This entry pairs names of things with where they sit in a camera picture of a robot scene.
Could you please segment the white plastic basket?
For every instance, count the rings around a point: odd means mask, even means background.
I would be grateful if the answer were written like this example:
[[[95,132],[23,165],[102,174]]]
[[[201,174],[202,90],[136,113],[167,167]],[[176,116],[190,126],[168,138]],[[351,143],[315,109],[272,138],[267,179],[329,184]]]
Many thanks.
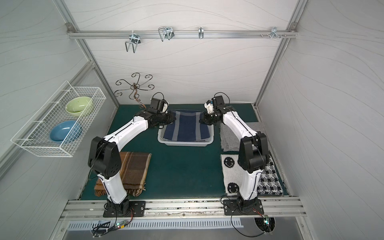
[[[164,126],[162,129],[158,131],[158,141],[159,143],[165,144],[167,146],[178,146],[178,147],[206,147],[207,145],[210,145],[214,141],[214,126],[209,126],[212,136],[203,141],[198,142],[173,142],[168,141],[164,139],[164,132],[166,129],[166,126]]]

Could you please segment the navy blue plaid scarf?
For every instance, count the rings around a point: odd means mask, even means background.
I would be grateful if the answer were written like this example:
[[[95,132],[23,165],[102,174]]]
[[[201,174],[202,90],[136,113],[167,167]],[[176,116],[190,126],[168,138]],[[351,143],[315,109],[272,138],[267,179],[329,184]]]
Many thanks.
[[[176,120],[166,126],[164,139],[173,142],[198,142],[209,139],[212,134],[208,125],[200,123],[203,112],[170,110]]]

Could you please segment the brown plaid scarf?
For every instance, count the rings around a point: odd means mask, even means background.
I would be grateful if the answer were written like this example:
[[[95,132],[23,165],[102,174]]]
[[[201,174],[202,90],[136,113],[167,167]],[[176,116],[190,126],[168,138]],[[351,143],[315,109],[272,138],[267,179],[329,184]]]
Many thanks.
[[[121,179],[127,194],[138,197],[144,190],[150,165],[151,153],[120,152]]]

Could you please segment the white black smiley scarf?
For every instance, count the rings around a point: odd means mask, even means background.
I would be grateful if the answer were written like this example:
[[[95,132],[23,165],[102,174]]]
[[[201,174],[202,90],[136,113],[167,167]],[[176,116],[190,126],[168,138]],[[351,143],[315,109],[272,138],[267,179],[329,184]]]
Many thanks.
[[[238,155],[221,155],[221,163],[226,194],[228,196],[235,196],[242,184],[244,172],[238,163]],[[259,196],[279,197],[284,194],[278,177],[278,171],[271,155],[266,169],[261,174],[257,191]]]

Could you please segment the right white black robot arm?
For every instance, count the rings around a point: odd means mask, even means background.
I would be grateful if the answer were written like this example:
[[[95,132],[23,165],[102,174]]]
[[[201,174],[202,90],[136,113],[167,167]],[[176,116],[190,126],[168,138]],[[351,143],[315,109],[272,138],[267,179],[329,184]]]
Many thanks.
[[[239,164],[245,174],[239,188],[237,202],[240,207],[248,207],[256,202],[257,186],[269,162],[267,136],[249,127],[233,107],[225,104],[221,95],[214,96],[204,103],[204,108],[206,111],[200,118],[200,123],[206,125],[223,123],[240,141]]]

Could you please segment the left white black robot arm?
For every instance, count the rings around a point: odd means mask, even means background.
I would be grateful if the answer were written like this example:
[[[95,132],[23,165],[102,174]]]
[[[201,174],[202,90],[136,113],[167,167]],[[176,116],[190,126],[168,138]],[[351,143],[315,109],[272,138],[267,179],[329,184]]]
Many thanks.
[[[168,113],[165,99],[152,98],[150,106],[136,113],[133,118],[115,132],[91,141],[88,165],[104,186],[108,201],[114,207],[127,205],[129,197],[120,176],[121,150],[137,135],[149,128],[166,126],[176,120]]]

